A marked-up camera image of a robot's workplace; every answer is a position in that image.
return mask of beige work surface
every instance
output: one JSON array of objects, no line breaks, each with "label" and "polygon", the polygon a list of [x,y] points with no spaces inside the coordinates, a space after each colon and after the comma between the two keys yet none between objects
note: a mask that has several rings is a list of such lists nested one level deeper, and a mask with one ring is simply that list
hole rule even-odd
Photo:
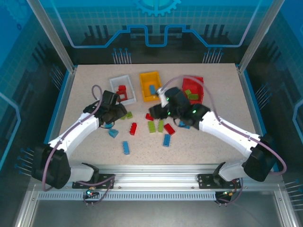
[{"label": "beige work surface", "polygon": [[[109,79],[128,74],[135,89],[137,102],[126,105],[133,113],[132,119],[116,121],[114,129],[119,134],[114,139],[107,129],[92,132],[74,151],[71,160],[90,164],[157,165],[157,164],[210,164],[234,160],[241,154],[216,137],[194,128],[184,129],[171,124],[176,133],[170,146],[164,147],[164,133],[149,133],[145,115],[149,107],[160,103],[144,102],[139,80],[143,72],[158,71],[162,85],[179,75],[204,77],[204,83],[212,93],[216,109],[225,120],[254,132],[253,123],[234,64],[127,64],[127,65],[79,65],[65,111],[61,133],[72,125],[82,110],[94,102],[91,87],[101,85],[111,90]],[[182,80],[169,85],[181,87]],[[205,93],[203,104],[211,108],[209,95]],[[137,123],[134,136],[129,134],[131,124]],[[122,141],[128,141],[130,155],[124,155]]]}]

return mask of yellow bin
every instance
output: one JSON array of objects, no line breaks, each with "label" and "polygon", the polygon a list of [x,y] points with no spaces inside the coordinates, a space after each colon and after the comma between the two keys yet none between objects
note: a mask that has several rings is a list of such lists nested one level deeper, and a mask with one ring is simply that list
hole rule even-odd
[{"label": "yellow bin", "polygon": [[156,91],[162,87],[159,72],[146,72],[140,74],[140,83],[142,88],[143,100],[145,102],[159,100],[157,95],[151,95],[150,85],[154,85]]}]

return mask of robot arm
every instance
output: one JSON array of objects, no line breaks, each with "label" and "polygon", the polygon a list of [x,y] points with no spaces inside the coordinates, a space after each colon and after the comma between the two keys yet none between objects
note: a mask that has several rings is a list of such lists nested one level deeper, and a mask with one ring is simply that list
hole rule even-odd
[{"label": "robot arm", "polygon": [[[46,160],[52,149],[60,142],[50,162],[46,183],[56,189],[64,187],[68,182],[98,183],[98,168],[87,163],[70,166],[69,159],[76,147],[94,130],[104,123],[115,122],[127,113],[122,104],[116,104],[118,98],[117,94],[104,91],[101,106],[91,117],[84,121],[96,109],[95,104],[98,101],[87,106],[80,118],[56,139],[48,144],[36,146],[33,157],[32,177],[42,180]],[[62,140],[63,135],[68,131],[70,132]]]},{"label": "robot arm", "polygon": [[238,133],[224,127],[221,123],[268,144],[266,138],[250,133],[235,125],[220,119],[217,120],[213,111],[202,104],[191,105],[184,93],[177,87],[170,89],[160,88],[157,94],[161,104],[150,108],[151,116],[155,119],[172,117],[180,119],[185,125],[193,126],[197,130],[210,133],[236,148],[242,158],[230,163],[221,163],[214,171],[213,176],[218,184],[233,179],[249,176],[256,181],[264,181],[276,162],[275,157],[262,146]]}]

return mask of blue lego brick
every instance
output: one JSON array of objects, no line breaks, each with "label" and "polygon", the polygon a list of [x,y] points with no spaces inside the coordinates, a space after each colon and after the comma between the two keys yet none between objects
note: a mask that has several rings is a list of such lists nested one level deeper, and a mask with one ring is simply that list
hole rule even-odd
[{"label": "blue lego brick", "polygon": [[170,135],[169,134],[165,134],[164,135],[163,146],[169,147],[169,142],[170,142]]},{"label": "blue lego brick", "polygon": [[125,155],[129,155],[129,148],[128,148],[128,143],[127,141],[123,141],[123,150]]},{"label": "blue lego brick", "polygon": [[181,127],[181,128],[186,128],[186,129],[190,129],[190,126],[188,126],[188,125],[185,125],[183,122],[181,122],[180,121],[180,123],[179,123],[179,127]]},{"label": "blue lego brick", "polygon": [[111,129],[112,127],[113,127],[112,123],[104,125],[104,128],[107,128],[107,129]]},{"label": "blue lego brick", "polygon": [[119,132],[116,129],[111,129],[108,131],[108,133],[111,137],[116,138],[116,136],[118,135]]},{"label": "blue lego brick", "polygon": [[151,92],[151,95],[155,95],[156,94],[156,89],[155,89],[154,85],[150,85],[150,92]]}]

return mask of wall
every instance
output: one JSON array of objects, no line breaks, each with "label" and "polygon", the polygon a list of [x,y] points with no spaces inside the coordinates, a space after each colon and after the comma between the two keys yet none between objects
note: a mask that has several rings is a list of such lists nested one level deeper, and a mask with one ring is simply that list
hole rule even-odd
[{"label": "wall", "polygon": [[155,2],[43,0],[42,5],[75,64],[114,64],[114,48],[127,48],[132,63],[201,63],[208,48],[217,53],[217,61],[224,53],[220,61],[238,63],[271,4]]},{"label": "wall", "polygon": [[66,69],[25,0],[1,0],[0,21],[0,219],[13,226],[30,173],[20,149],[44,141]]},{"label": "wall", "polygon": [[247,68],[266,130],[288,166],[286,182],[303,180],[302,8],[285,0]]}]

